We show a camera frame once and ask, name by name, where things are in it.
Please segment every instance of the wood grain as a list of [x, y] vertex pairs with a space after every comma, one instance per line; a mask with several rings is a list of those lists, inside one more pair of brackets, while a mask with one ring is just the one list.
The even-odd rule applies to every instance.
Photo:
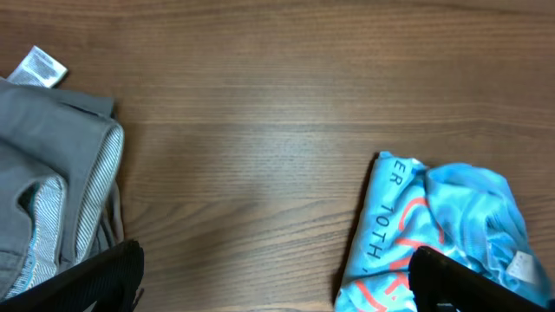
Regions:
[[381, 150], [507, 176], [555, 277], [554, 39], [553, 16], [411, 3], [0, 3], [0, 75], [36, 44], [61, 88], [118, 100], [140, 311], [331, 310]]

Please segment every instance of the white label on blue shirt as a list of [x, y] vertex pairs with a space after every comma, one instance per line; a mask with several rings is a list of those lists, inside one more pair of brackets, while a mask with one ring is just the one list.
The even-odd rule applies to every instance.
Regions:
[[534, 269], [534, 258], [525, 252], [517, 251], [513, 260], [506, 268], [506, 273], [521, 281], [536, 283], [536, 272]]
[[66, 75], [68, 69], [34, 46], [7, 81], [18, 85], [52, 88]]

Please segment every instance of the white care label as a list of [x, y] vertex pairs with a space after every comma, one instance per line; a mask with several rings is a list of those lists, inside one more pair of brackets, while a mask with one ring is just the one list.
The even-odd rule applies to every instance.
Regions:
[[517, 254], [506, 268], [506, 273], [521, 281], [536, 283], [536, 271], [534, 268], [534, 258], [525, 252], [517, 251]]
[[6, 80], [13, 84], [52, 88], [67, 72], [60, 62], [34, 46]]

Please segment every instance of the light blue fabric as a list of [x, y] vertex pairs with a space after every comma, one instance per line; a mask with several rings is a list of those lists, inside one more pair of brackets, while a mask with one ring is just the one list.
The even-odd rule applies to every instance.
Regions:
[[[528, 245], [526, 225], [505, 178], [451, 164], [428, 169], [382, 152], [375, 161], [336, 311], [416, 311], [408, 261], [429, 245], [546, 307], [551, 285]], [[535, 260], [535, 284], [506, 273], [517, 251]]]

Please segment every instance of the brown wooden surface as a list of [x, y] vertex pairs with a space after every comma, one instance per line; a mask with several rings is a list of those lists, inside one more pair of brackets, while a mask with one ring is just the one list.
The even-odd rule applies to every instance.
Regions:
[[555, 277], [555, 17], [376, 1], [4, 0], [0, 75], [36, 44], [114, 96], [146, 251], [139, 311], [330, 310], [369, 162], [506, 175]]

